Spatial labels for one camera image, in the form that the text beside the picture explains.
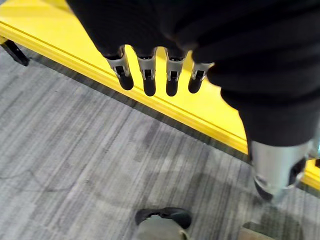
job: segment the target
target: gray carpet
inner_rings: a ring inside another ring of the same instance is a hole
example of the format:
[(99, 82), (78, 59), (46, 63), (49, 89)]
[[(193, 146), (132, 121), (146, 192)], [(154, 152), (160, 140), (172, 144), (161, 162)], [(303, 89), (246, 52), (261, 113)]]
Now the gray carpet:
[(165, 206), (194, 240), (320, 238), (317, 191), (263, 204), (238, 152), (23, 50), (28, 67), (0, 50), (0, 240), (129, 240), (136, 210)]

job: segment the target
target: robotic finger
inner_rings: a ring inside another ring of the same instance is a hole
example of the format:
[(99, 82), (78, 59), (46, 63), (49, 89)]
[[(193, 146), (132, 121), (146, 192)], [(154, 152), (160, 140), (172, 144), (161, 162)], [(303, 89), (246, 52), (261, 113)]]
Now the robotic finger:
[(166, 49), (166, 94), (173, 97), (178, 91), (179, 76), (186, 58), (186, 53)]
[(148, 51), (147, 54), (143, 54), (143, 51), (137, 48), (134, 49), (143, 78), (143, 90), (149, 97), (156, 93), (156, 49)]
[(128, 58), (124, 47), (121, 47), (117, 55), (106, 57), (112, 70), (119, 79), (120, 85), (125, 90), (131, 90), (134, 87), (134, 80), (130, 73)]
[(199, 91), (207, 71), (214, 63), (193, 63), (192, 73), (188, 84), (189, 92), (195, 94)]

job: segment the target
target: yellow edge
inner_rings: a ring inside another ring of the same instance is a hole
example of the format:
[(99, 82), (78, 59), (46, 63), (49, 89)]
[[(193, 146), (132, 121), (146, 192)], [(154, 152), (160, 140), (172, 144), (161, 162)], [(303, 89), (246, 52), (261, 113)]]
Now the yellow edge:
[[(52, 45), (34, 38), (24, 32), (14, 29), (3, 22), (0, 22), (0, 43), (2, 40), (10, 39), (22, 46), (25, 46), (49, 59), (52, 59), (72, 70), (75, 70), (91, 79), (96, 80), (140, 103), (149, 106), (160, 113), (163, 113), (181, 123), (186, 124), (240, 152), (247, 153), (247, 142), (236, 135), (210, 124), (203, 119), (190, 114), (188, 111), (181, 109), (169, 102), (164, 101), (156, 96), (147, 97), (138, 87), (133, 87), (130, 91), (125, 91), (118, 85), (117, 78), (101, 69), (94, 67)], [(315, 166), (315, 161), (307, 162), (305, 175), (302, 180), (305, 184), (320, 190), (320, 168)]]
[(0, 44), (3, 44), (7, 39), (3, 36), (0, 36)]
[(304, 178), (302, 181), (305, 184), (320, 190), (320, 168), (316, 166), (315, 159), (306, 162)]

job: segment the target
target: shoe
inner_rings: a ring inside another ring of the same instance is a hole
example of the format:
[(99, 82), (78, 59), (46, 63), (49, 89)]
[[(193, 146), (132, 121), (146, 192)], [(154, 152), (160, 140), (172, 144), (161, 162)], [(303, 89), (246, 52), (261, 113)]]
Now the shoe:
[(192, 222), (191, 213), (179, 207), (165, 207), (162, 209), (141, 209), (135, 214), (135, 223), (139, 225), (152, 215), (158, 215), (163, 219), (171, 219), (180, 225), (183, 229), (187, 229)]

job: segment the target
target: robotic hand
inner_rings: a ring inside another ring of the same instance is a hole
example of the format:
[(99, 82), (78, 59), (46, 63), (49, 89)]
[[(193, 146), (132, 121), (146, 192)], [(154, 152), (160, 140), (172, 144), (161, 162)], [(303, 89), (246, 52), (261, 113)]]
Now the robotic hand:
[(259, 194), (272, 201), (299, 181), (320, 118), (319, 1), (67, 2), (124, 89), (133, 87), (124, 44), (137, 53), (148, 96), (156, 92), (154, 49), (167, 48), (170, 96), (193, 51), (189, 91), (207, 74), (239, 111)]

